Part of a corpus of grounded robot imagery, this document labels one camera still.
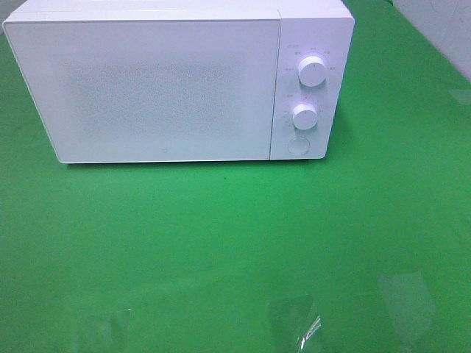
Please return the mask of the lower white microwave knob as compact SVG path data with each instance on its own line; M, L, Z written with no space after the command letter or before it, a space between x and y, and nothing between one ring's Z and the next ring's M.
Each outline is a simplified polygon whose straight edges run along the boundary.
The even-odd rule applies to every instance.
M309 103L298 104L292 110L292 122L298 130L314 128L318 122L317 108Z

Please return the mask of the white microwave door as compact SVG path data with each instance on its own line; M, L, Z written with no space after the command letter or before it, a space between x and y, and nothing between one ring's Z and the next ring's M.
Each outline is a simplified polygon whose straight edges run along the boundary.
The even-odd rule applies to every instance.
M277 20L5 29L62 163L269 157Z

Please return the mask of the white microwave oven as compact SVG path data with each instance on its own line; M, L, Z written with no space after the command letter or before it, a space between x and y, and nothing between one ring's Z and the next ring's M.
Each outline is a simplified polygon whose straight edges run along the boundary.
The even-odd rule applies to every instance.
M262 20L280 23L271 145L265 160L321 159L327 152L355 26L342 1L26 1L2 27L7 37L9 22ZM319 54L327 64L325 81L312 88L297 76L297 64L310 54ZM292 110L303 103L313 104L318 112L318 122L309 130L298 130L292 122ZM288 151L294 138L310 141L306 154Z

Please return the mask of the upper white microwave knob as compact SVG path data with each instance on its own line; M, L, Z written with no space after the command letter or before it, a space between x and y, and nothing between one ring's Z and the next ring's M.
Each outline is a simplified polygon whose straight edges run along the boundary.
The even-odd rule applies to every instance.
M316 87L327 77L327 64L319 54L310 54L297 64L297 76L302 85Z

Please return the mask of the white microwave knob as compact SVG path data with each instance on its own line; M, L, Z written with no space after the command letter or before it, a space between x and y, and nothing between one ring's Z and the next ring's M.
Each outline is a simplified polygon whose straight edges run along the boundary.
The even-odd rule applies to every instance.
M317 108L309 103L298 104L292 110L292 122L298 130L314 128L318 122Z
M316 87L327 77L327 64L319 54L310 54L297 64L297 76L302 85Z

